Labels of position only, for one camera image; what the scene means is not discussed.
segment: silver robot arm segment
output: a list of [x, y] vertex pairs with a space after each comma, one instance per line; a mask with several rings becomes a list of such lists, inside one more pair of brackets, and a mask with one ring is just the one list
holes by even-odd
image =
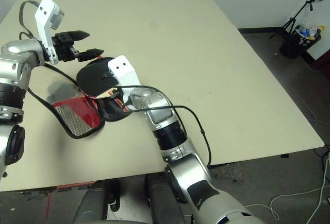
[[[130, 99], [136, 109], [170, 106], [163, 94], [145, 88], [133, 89]], [[149, 110], [144, 115], [157, 139], [161, 156], [168, 163], [166, 173], [172, 186], [189, 203], [196, 223], [264, 223], [230, 194], [212, 185], [207, 167], [184, 134], [173, 109]]]
[[35, 39], [9, 42], [0, 54], [0, 179], [8, 165], [23, 155], [23, 99], [30, 82], [31, 71], [44, 65], [43, 49]]

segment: beige tabletop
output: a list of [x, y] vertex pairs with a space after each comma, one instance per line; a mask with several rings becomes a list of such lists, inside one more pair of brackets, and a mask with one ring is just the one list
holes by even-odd
[[[18, 0], [0, 25], [0, 44], [22, 30]], [[80, 51], [125, 55], [142, 84], [152, 85], [200, 118], [212, 164], [249, 160], [323, 146], [312, 126], [263, 61], [213, 0], [54, 0], [65, 12], [56, 32], [84, 30]], [[35, 7], [27, 27], [37, 35]], [[75, 78], [88, 62], [58, 64]], [[30, 86], [43, 95], [59, 76], [40, 67]], [[30, 94], [24, 101], [22, 159], [7, 168], [2, 191], [63, 185], [162, 171], [165, 164], [142, 114], [92, 136], [70, 138], [56, 118]], [[207, 148], [190, 113], [179, 110], [204, 161]]]

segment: floor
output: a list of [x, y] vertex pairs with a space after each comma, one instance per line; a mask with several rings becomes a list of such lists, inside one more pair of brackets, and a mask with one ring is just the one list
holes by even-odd
[[[330, 81], [319, 72], [313, 71], [301, 58], [292, 60], [282, 56], [278, 51], [283, 42], [280, 37], [270, 41], [268, 33], [243, 36], [323, 141], [330, 144]], [[316, 152], [324, 154], [326, 149], [320, 148]], [[229, 192], [244, 205], [261, 203], [269, 206], [271, 199], [277, 195], [319, 188], [323, 180], [321, 158], [313, 150], [292, 153], [288, 158], [274, 156], [220, 165], [213, 168], [211, 174], [216, 187]], [[121, 208], [114, 214], [109, 211], [109, 219], [126, 218], [151, 223], [143, 182], [143, 176], [121, 179]], [[45, 215], [48, 192], [0, 193], [0, 223], [71, 223], [85, 191], [73, 188], [67, 192], [52, 193], [47, 220]], [[279, 214], [279, 221], [263, 206], [251, 206], [249, 209], [268, 224], [303, 224], [316, 207], [319, 194], [320, 191], [314, 191], [276, 199], [273, 208]], [[325, 189], [321, 207], [310, 223], [328, 223], [330, 204], [326, 199], [329, 197], [330, 187]], [[189, 223], [189, 209], [186, 206], [183, 209]]]

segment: black strap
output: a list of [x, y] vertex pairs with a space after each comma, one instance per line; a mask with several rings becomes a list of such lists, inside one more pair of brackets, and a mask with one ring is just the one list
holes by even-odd
[[56, 71], [57, 73], [60, 73], [61, 75], [67, 77], [67, 78], [68, 78], [70, 81], [72, 81], [76, 86], [78, 86], [78, 85], [77, 85], [77, 82], [76, 82], [74, 79], [72, 79], [70, 76], [68, 76], [66, 73], [64, 73], [63, 71], [59, 70], [58, 68], [56, 68], [56, 67], [54, 67], [54, 66], [52, 66], [51, 64], [48, 64], [48, 63], [46, 63], [44, 66], [45, 66], [46, 68], [50, 68], [51, 70], [54, 70], [54, 71]]
[[[23, 11], [24, 11], [24, 6], [29, 3], [29, 4], [33, 4], [37, 7], [39, 7], [39, 3], [36, 2], [36, 1], [31, 1], [31, 0], [28, 0], [28, 1], [25, 1], [25, 2], [22, 2], [21, 6], [20, 6], [20, 13], [19, 13], [19, 22], [21, 24], [21, 26], [28, 32], [29, 36], [31, 36], [32, 38], [34, 38], [33, 36], [33, 33], [24, 25], [24, 21], [23, 21]], [[21, 36], [22, 34], [24, 35], [27, 35], [25, 32], [22, 32], [20, 33], [20, 39], [21, 39]]]
[[[58, 68], [55, 68], [54, 66], [52, 66], [50, 64], [45, 64], [44, 66], [51, 69], [51, 70], [54, 70], [54, 71], [60, 73], [61, 75], [65, 76], [65, 77], [67, 77], [70, 81], [72, 81], [77, 86], [77, 82], [74, 79], [72, 79], [70, 76], [68, 76], [66, 73], [62, 72]], [[56, 111], [56, 109], [51, 104], [49, 104], [47, 101], [45, 101], [44, 99], [42, 99], [38, 95], [36, 95], [30, 88], [28, 88], [28, 92], [55, 115], [57, 120], [60, 122], [60, 124], [62, 125], [62, 127], [66, 131], [66, 133], [74, 139], [80, 139], [80, 138], [83, 138], [83, 137], [87, 137], [87, 136], [93, 134], [94, 132], [98, 131], [99, 129], [101, 129], [104, 126], [105, 121], [104, 121], [103, 117], [101, 116], [100, 112], [98, 111], [98, 109], [95, 108], [93, 102], [88, 97], [85, 97], [87, 99], [87, 102], [90, 105], [90, 107], [96, 112], [96, 114], [100, 118], [100, 123], [101, 124], [98, 127], [86, 132], [83, 135], [76, 136], [71, 132], [71, 130], [69, 129], [67, 124], [62, 119], [62, 117], [59, 115], [59, 113]]]
[[89, 100], [87, 98], [87, 101], [88, 103], [91, 105], [91, 107], [94, 109], [94, 111], [97, 113], [97, 115], [99, 116], [100, 118], [100, 125], [88, 132], [86, 132], [85, 134], [83, 135], [79, 135], [79, 136], [76, 136], [74, 135], [71, 130], [69, 129], [69, 127], [67, 126], [67, 124], [63, 121], [62, 117], [58, 114], [58, 112], [56, 111], [56, 109], [51, 105], [49, 104], [47, 101], [45, 101], [44, 99], [40, 98], [38, 95], [36, 95], [34, 92], [32, 92], [32, 90], [30, 88], [28, 88], [27, 90], [34, 98], [36, 98], [40, 103], [42, 103], [48, 110], [50, 110], [54, 115], [55, 117], [57, 118], [57, 120], [60, 122], [60, 124], [62, 125], [62, 127], [64, 128], [64, 130], [66, 131], [66, 133], [74, 138], [74, 139], [80, 139], [80, 138], [83, 138], [83, 137], [87, 137], [91, 134], [93, 134], [94, 132], [98, 131], [99, 129], [101, 129], [103, 126], [104, 126], [104, 123], [105, 121], [103, 120], [103, 118], [101, 117], [100, 113], [98, 112], [98, 110], [95, 108], [95, 106], [93, 105], [93, 103], [91, 102], [91, 100]]

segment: black plastic bin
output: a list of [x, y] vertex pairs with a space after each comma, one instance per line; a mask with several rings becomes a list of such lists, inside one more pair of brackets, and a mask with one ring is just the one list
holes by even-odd
[[309, 40], [294, 31], [280, 47], [279, 51], [288, 58], [297, 58], [320, 39], [321, 36], [319, 35], [315, 40]]

